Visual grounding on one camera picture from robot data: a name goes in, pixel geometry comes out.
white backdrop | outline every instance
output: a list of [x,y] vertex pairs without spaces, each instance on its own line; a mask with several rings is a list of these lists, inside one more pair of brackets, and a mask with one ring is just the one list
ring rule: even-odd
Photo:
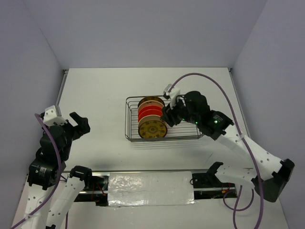
[[266,0],[24,0],[62,67],[232,67]]

red wire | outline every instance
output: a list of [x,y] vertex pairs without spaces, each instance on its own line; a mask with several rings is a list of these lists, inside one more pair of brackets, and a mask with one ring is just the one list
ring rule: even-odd
[[[229,188],[228,188],[228,189],[226,189],[226,190],[225,190],[225,192],[228,192],[228,191],[230,190],[230,188],[231,188],[231,184],[230,184],[230,183],[228,183],[228,185],[229,185]],[[223,191],[223,189],[224,189],[224,184],[223,184],[223,183],[221,183],[221,191]]]
[[98,183],[96,183],[96,185],[97,185],[97,187],[99,187],[99,189],[102,191],[103,196],[105,196],[106,194],[104,193],[103,189],[101,189],[101,187],[99,186],[99,184],[98,184]]

plastic sheet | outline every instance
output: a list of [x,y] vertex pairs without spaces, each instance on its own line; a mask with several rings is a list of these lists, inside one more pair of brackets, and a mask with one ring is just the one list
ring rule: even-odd
[[186,205],[194,203],[192,173],[110,173],[109,206]]

white enclosure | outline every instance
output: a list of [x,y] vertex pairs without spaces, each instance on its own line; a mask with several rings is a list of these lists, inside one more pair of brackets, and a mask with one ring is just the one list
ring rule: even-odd
[[[179,144],[178,149],[170,144],[150,149],[131,146],[124,139],[121,127],[124,105],[108,107],[120,105],[130,95],[161,94],[182,73],[164,69],[167,72],[160,74],[160,67],[193,67],[193,71],[200,71],[198,67],[217,67],[204,72],[221,80],[234,97],[231,77],[226,78],[227,68],[233,68],[232,79],[253,140],[275,156],[296,163],[280,200],[289,228],[304,228],[305,184],[300,182],[305,175],[302,166],[305,162],[304,11],[303,0],[3,0],[0,6],[1,226],[12,225],[28,166],[39,147],[41,129],[33,114],[55,103],[63,69],[83,68],[70,70],[60,102],[63,114],[66,117],[76,111],[89,117],[92,125],[92,135],[74,143],[67,171],[73,163],[83,163],[95,170],[205,168],[220,158],[238,163],[238,158],[228,154],[222,157],[221,148],[203,138],[197,141],[200,144],[192,142],[192,154],[190,143]],[[138,79],[139,73],[135,76],[132,72],[135,69],[114,70],[120,72],[120,77],[111,73],[111,69],[103,69],[105,75],[101,77],[95,69],[86,69],[92,67],[143,68],[140,69],[143,74],[158,80],[143,90],[139,87],[141,80],[137,87],[131,87],[130,80]],[[211,84],[197,78],[194,82],[190,84],[185,79],[179,87],[183,91],[204,88],[203,93],[213,108],[228,112],[226,103]],[[74,89],[76,86],[82,86],[79,93]],[[110,100],[90,98],[86,91]],[[73,96],[82,97],[83,102],[77,106]],[[236,96],[234,106],[243,122]],[[117,123],[101,121],[97,114],[92,114],[93,107],[103,115],[115,110]],[[82,155],[89,146],[88,156]],[[257,207],[255,202],[252,210],[237,217],[238,224],[244,226],[241,228],[247,228],[246,224],[253,228]],[[83,208],[88,210],[87,216],[79,214]],[[222,228],[232,224],[232,213],[221,202],[215,204],[209,200],[186,208],[193,214],[186,217],[179,207],[97,210],[94,206],[75,204],[70,227],[84,228],[85,219],[104,215],[97,222],[104,224],[106,218],[113,219],[113,224],[105,224],[107,227],[121,228],[130,220],[131,228],[143,228],[144,223],[153,225],[148,219],[143,220],[151,214],[164,222],[168,220],[163,226],[169,229]],[[223,218],[214,219],[212,209]],[[266,203],[264,215],[262,228],[286,227],[279,202]],[[278,221],[266,222],[266,217],[279,216],[282,218]]]

white bracket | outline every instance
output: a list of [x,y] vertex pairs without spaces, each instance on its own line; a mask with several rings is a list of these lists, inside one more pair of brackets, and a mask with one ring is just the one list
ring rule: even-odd
[[222,183],[239,184],[254,189],[252,179],[256,177],[256,171],[248,168],[236,168],[223,164],[217,169],[215,176]]
[[171,92],[168,92],[168,90],[171,88],[171,84],[167,85],[167,87],[164,89],[163,94],[166,94],[170,97],[170,107],[173,109],[173,107],[176,105],[177,102],[177,96],[180,95],[180,89],[178,87],[174,87]]
[[59,106],[53,105],[44,110],[43,123],[50,127],[53,125],[64,125],[67,121],[61,116]]

